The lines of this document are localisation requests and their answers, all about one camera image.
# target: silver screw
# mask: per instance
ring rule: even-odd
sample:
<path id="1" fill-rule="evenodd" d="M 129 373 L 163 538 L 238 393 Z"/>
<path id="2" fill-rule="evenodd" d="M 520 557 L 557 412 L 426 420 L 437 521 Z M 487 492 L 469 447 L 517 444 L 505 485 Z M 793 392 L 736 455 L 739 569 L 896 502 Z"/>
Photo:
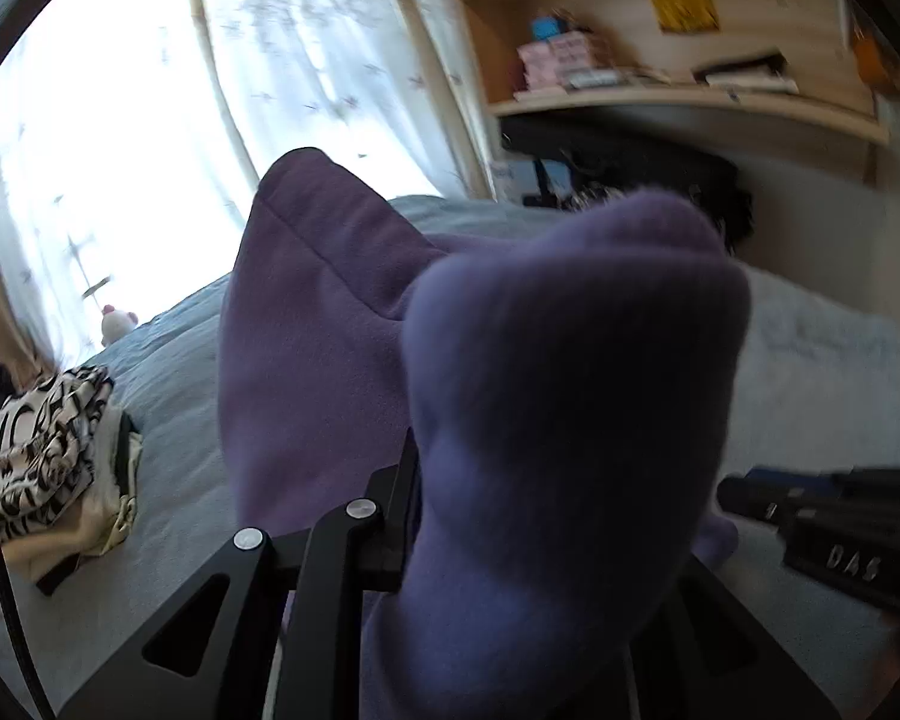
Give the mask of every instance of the silver screw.
<path id="1" fill-rule="evenodd" d="M 377 505 L 370 498 L 357 498 L 346 505 L 346 513 L 354 519 L 367 519 L 376 511 Z"/>
<path id="2" fill-rule="evenodd" d="M 258 531 L 256 528 L 243 528 L 242 531 L 237 531 L 236 536 L 233 536 L 233 545 L 245 552 L 256 549 L 263 542 L 263 532 Z"/>

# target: black and white patterned fabric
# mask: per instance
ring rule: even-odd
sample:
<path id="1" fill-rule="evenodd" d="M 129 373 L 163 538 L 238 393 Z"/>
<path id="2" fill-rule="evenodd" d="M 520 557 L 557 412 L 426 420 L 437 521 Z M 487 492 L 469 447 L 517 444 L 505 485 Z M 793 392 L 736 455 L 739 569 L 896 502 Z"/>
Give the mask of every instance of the black and white patterned fabric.
<path id="1" fill-rule="evenodd" d="M 53 376 L 0 409 L 0 541 L 47 530 L 94 480 L 93 435 L 113 391 L 105 367 Z"/>

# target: sheer white curtain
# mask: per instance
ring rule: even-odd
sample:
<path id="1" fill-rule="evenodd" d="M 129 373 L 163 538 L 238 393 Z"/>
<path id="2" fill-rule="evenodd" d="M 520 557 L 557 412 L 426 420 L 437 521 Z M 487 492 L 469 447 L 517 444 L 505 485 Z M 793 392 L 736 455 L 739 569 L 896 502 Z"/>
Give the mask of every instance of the sheer white curtain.
<path id="1" fill-rule="evenodd" d="M 18 322 L 71 365 L 104 303 L 145 322 L 225 274 L 298 146 L 384 196 L 485 196 L 460 29 L 453 0 L 54 0 L 0 69 Z"/>

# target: mattress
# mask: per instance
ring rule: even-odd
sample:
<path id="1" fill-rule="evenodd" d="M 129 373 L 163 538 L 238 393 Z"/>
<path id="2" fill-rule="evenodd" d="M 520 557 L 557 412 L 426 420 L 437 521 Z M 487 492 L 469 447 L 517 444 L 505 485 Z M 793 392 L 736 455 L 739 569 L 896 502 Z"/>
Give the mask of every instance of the mattress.
<path id="1" fill-rule="evenodd" d="M 399 197 L 392 205 L 428 234 L 525 238 L 562 218 L 435 197 Z M 748 269 L 748 276 L 754 318 L 722 472 L 758 464 L 900 464 L 900 334 L 893 324 L 761 271 Z M 14 583 L 29 646 L 57 708 L 235 530 L 216 411 L 226 283 L 223 277 L 191 295 L 95 359 L 110 367 L 114 397 L 144 435 L 139 509 L 127 542 L 82 567 L 53 597 Z M 852 706 L 885 635 L 877 613 L 780 567 L 782 548 L 770 531 L 746 523 L 741 530 L 724 581 L 839 707 Z M 32 711 L 1 619 L 0 671 Z"/>

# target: plush toy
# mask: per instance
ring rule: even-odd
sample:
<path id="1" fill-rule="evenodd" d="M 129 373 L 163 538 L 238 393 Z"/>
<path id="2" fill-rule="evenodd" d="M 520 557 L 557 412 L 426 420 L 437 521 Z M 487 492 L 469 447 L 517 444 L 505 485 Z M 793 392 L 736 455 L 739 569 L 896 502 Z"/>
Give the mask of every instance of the plush toy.
<path id="1" fill-rule="evenodd" d="M 103 319 L 100 323 L 103 345 L 110 346 L 114 341 L 120 341 L 120 338 L 130 333 L 138 324 L 140 319 L 137 319 L 137 314 L 132 311 L 117 311 L 107 303 L 103 306 Z"/>

